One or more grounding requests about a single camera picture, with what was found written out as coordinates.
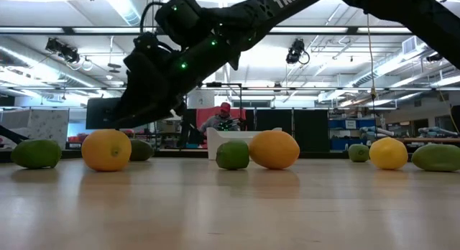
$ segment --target ceiling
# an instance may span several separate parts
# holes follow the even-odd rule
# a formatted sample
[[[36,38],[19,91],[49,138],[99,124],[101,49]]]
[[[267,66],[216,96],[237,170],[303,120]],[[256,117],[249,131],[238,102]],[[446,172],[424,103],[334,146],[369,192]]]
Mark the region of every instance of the ceiling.
[[[132,0],[135,10],[142,13],[145,5],[151,0]],[[202,7],[219,7],[231,6],[236,2],[243,0],[197,0]],[[460,0],[448,0],[443,5],[449,8],[456,15],[460,15]],[[117,12],[114,5],[108,0],[0,0],[0,27],[123,27],[127,26],[127,22]],[[371,26],[396,26],[398,23],[386,22],[379,20],[373,16],[370,17],[369,23]],[[147,25],[152,25],[152,18],[147,18]],[[341,0],[321,0],[313,6],[299,12],[295,16],[285,20],[280,25],[296,25],[296,26],[366,26],[367,15],[364,15],[361,9],[347,6]],[[5,47],[8,47],[10,42],[17,42],[14,47],[14,52],[18,55],[31,57],[35,59],[37,65],[30,64],[28,68],[37,69],[35,75],[37,78],[43,73],[38,66],[50,66],[56,72],[58,77],[53,80],[63,79],[62,74],[65,73],[64,79],[67,78],[67,83],[62,81],[58,83],[44,83],[51,86],[56,84],[67,84],[70,86],[87,86],[91,84],[94,87],[113,86],[120,87],[127,82],[126,68],[123,64],[123,59],[129,54],[133,48],[133,39],[136,36],[115,36],[113,38],[113,47],[111,49],[111,37],[100,35],[61,35],[53,36],[59,41],[78,48],[78,53],[82,58],[86,57],[93,64],[90,70],[89,62],[81,67],[81,63],[70,65],[70,68],[79,70],[71,70],[66,66],[65,62],[57,55],[49,55],[45,50],[47,44],[47,35],[31,35],[31,34],[16,34],[16,35],[1,35],[0,33],[0,53],[2,41]],[[166,36],[160,36],[160,40],[166,42],[170,46],[177,48],[174,43]],[[299,65],[287,65],[285,62],[288,48],[296,38],[303,38],[305,45],[308,46],[310,52],[310,63],[302,68]],[[370,72],[371,54],[369,47],[372,48],[372,59],[375,67],[384,65],[393,59],[401,52],[402,42],[410,38],[410,35],[393,35],[393,36],[371,36],[369,46],[368,36],[346,36],[338,35],[269,35],[266,36],[259,44],[254,46],[249,51],[243,52],[239,61],[240,68],[238,70],[229,71],[227,81],[232,83],[243,83],[245,86],[273,86],[274,82],[281,82],[283,86],[305,86],[305,87],[339,87],[348,86],[352,81],[361,78],[361,74]],[[1,59],[9,57],[8,70],[14,69],[14,65],[21,63],[21,59],[13,59],[12,55],[5,53],[0,54]],[[111,68],[108,63],[121,65],[119,74],[110,73]],[[397,67],[386,67],[385,72],[379,73],[379,84],[381,87],[390,87],[401,80],[411,78],[419,73],[426,73],[431,68],[437,68],[440,64],[447,68],[450,67],[446,61],[440,62],[425,62],[423,67],[420,65],[420,57],[412,57],[404,64]],[[222,71],[216,74],[216,79],[224,81]],[[404,84],[420,87],[418,81]],[[370,87],[370,83],[364,83],[361,87]],[[5,94],[10,94],[11,91],[3,91]],[[325,93],[321,91],[299,91],[294,96],[303,94],[311,95]],[[111,96],[119,96],[120,92],[115,91]],[[347,93],[346,97],[340,97],[342,101],[347,101],[347,97],[360,98],[369,96],[366,91],[360,91],[353,95]]]

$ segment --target green mango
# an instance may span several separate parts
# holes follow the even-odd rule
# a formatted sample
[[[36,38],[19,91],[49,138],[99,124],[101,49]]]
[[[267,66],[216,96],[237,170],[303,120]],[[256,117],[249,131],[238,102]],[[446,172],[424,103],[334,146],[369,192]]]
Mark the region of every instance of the green mango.
[[[220,168],[238,170],[249,165],[249,147],[242,140],[232,140],[217,148],[216,162]]]
[[[460,148],[454,145],[428,144],[412,154],[412,163],[425,171],[460,170]]]
[[[50,139],[28,139],[19,143],[11,153],[11,160],[21,167],[54,168],[62,156],[61,149]]]
[[[369,147],[353,144],[348,148],[348,156],[352,162],[366,162],[369,160]]]
[[[132,139],[131,140],[131,161],[146,161],[153,156],[154,151],[152,146],[145,141]]]

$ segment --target robotic arm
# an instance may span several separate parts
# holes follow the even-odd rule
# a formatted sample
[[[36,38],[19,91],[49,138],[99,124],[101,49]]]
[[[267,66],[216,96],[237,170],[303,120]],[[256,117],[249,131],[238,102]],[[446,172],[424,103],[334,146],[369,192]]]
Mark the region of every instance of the robotic arm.
[[[184,96],[220,67],[238,69],[241,52],[270,30],[320,0],[246,0],[222,9],[201,8],[195,0],[170,0],[155,20],[181,46],[173,50],[151,32],[134,40],[125,58],[128,85],[121,98],[88,102],[92,129],[128,128],[186,109]],[[380,19],[399,22],[460,68],[460,19],[435,0],[343,0]],[[141,23],[152,2],[142,14]]]

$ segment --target table surface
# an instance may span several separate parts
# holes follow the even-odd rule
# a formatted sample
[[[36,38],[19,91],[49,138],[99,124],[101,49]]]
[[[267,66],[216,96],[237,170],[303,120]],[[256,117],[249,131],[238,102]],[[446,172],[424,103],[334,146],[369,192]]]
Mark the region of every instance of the table surface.
[[[1,250],[455,249],[460,174],[302,159],[285,171],[152,159],[0,166]]]

